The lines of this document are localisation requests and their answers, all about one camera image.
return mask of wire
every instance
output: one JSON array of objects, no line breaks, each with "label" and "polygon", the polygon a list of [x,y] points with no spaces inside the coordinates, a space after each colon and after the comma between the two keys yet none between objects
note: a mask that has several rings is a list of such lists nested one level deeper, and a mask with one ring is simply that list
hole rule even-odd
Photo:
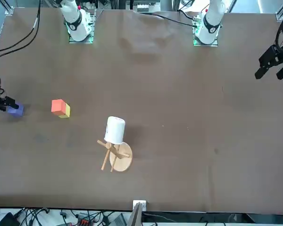
[{"label": "wire", "polygon": [[[208,7],[208,6],[209,6],[209,4],[207,4],[207,5],[205,6],[205,8]],[[202,12],[205,8],[203,8],[200,12]]]},{"label": "wire", "polygon": [[183,24],[183,25],[186,25],[186,26],[190,26],[190,27],[197,28],[197,26],[196,26],[196,25],[182,23],[182,22],[179,22],[179,21],[176,21],[176,20],[172,20],[172,19],[170,19],[170,18],[168,18],[168,17],[161,16],[161,15],[158,15],[158,14],[152,14],[152,13],[143,13],[143,14],[146,14],[146,15],[152,15],[152,16],[158,16],[158,17],[164,18],[164,19],[166,19],[166,20],[173,21],[173,22],[175,22],[175,23],[179,23],[179,24]]},{"label": "wire", "polygon": [[1,52],[1,51],[5,51],[5,50],[8,50],[8,49],[10,49],[10,48],[13,48],[13,47],[15,47],[16,45],[18,45],[19,43],[21,43],[22,41],[24,41],[25,39],[28,38],[29,35],[31,35],[31,33],[33,33],[33,30],[34,30],[34,27],[33,27],[32,30],[31,30],[23,39],[21,39],[19,42],[15,43],[14,45],[12,45],[12,46],[10,46],[10,47],[0,49],[0,52]]},{"label": "wire", "polygon": [[109,213],[106,217],[109,217],[111,214],[115,213],[115,211],[112,211],[111,213]]},{"label": "wire", "polygon": [[26,210],[26,214],[25,214],[25,223],[26,223],[26,226],[28,226],[28,224],[27,224],[27,217],[30,215],[27,215],[27,213],[28,213],[28,209]]},{"label": "wire", "polygon": [[73,212],[73,210],[70,210],[70,212],[77,218],[78,216]]},{"label": "wire", "polygon": [[194,20],[194,17],[188,16],[188,15],[187,15],[185,12],[183,12],[181,9],[180,9],[178,12],[183,13],[186,18],[188,18],[188,19],[190,19],[190,20]]},{"label": "wire", "polygon": [[102,15],[103,11],[104,11],[104,9],[100,12],[99,16],[98,16],[97,18],[95,18],[95,21],[98,20],[98,18],[100,17],[100,15]]},{"label": "wire", "polygon": [[190,1],[188,1],[187,3],[185,3],[185,5],[182,6],[178,11],[182,10],[182,9],[183,9],[185,6],[187,6],[191,1],[193,1],[193,0],[190,0]]},{"label": "wire", "polygon": [[62,216],[62,218],[63,218],[63,221],[64,221],[64,223],[65,223],[65,225],[67,226],[67,223],[66,223],[66,221],[65,221],[65,218]]},{"label": "wire", "polygon": [[87,210],[87,213],[88,213],[88,218],[89,218],[89,221],[88,221],[88,226],[90,226],[90,215],[89,215],[89,210]]},{"label": "wire", "polygon": [[14,52],[19,51],[19,50],[22,50],[22,49],[24,49],[25,47],[29,46],[29,45],[33,42],[33,40],[36,38],[36,36],[37,36],[37,34],[38,34],[38,31],[39,31],[40,14],[41,14],[41,0],[39,0],[38,13],[37,13],[37,18],[36,18],[36,21],[38,20],[37,31],[36,31],[35,35],[33,36],[33,38],[32,38],[27,44],[25,44],[24,46],[19,47],[19,48],[14,49],[14,50],[11,50],[11,51],[9,51],[9,52],[7,52],[7,53],[3,53],[3,54],[0,55],[0,57],[5,56],[5,55],[10,54],[10,53],[14,53]]},{"label": "wire", "polygon": [[37,220],[37,222],[38,222],[38,224],[39,224],[39,226],[42,226],[42,224],[39,222],[39,219],[38,219],[38,214],[39,213],[41,213],[43,210],[40,210],[39,212],[38,212],[38,210],[34,210],[35,211],[35,215],[32,213],[32,218],[31,218],[31,220],[33,220],[33,222],[34,222],[34,220],[36,219]]},{"label": "wire", "polygon": [[164,217],[164,216],[155,215],[155,214],[149,214],[149,213],[143,213],[143,214],[146,215],[146,216],[154,216],[154,217],[164,218],[164,219],[166,219],[166,220],[168,220],[168,221],[172,221],[172,222],[177,223],[176,221],[174,221],[174,220],[172,220],[172,219],[169,219],[169,218],[166,218],[166,217]]}]

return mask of block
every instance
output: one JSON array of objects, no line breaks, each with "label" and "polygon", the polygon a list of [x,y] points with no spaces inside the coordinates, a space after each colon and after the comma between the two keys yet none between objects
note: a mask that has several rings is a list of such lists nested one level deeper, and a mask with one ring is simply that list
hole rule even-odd
[{"label": "block", "polygon": [[51,101],[51,112],[60,118],[70,117],[70,106],[62,99]]},{"label": "block", "polygon": [[65,114],[59,116],[61,119],[70,117],[70,106],[66,104]]},{"label": "block", "polygon": [[16,105],[19,106],[18,109],[12,108],[10,106],[7,107],[7,113],[11,114],[14,117],[22,117],[24,112],[24,106],[16,101]]}]

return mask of blue cube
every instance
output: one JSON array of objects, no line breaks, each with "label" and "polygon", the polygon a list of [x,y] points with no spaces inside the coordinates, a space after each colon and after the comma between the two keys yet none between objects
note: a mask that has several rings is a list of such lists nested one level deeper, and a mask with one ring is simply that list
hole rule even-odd
[{"label": "blue cube", "polygon": [[24,106],[18,102],[16,102],[16,105],[19,106],[18,109],[12,108],[10,106],[7,107],[7,112],[11,114],[14,117],[22,117],[24,112]]}]

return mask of wooden mug tree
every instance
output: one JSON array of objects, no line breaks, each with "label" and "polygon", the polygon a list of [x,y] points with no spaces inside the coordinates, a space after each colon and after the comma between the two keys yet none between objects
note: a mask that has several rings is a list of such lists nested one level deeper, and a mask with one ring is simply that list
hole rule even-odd
[{"label": "wooden mug tree", "polygon": [[106,156],[101,170],[104,170],[108,156],[111,164],[111,171],[125,171],[132,162],[132,150],[130,146],[123,142],[125,121],[123,119],[110,116],[107,122],[105,140],[98,143],[107,149]]}]

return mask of table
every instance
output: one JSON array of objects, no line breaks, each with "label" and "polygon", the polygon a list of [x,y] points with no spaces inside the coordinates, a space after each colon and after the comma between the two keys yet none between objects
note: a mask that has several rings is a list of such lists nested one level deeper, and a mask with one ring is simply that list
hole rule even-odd
[{"label": "table", "polygon": [[[0,48],[35,15],[7,17]],[[219,47],[194,47],[188,26],[106,10],[92,45],[68,44],[59,9],[42,8],[36,40],[0,58],[3,88],[25,105],[21,119],[0,114],[0,206],[283,214],[283,81],[277,68],[254,76],[278,26],[226,14]],[[58,98],[69,119],[50,112]],[[100,170],[110,115],[126,121],[124,173]]]}]

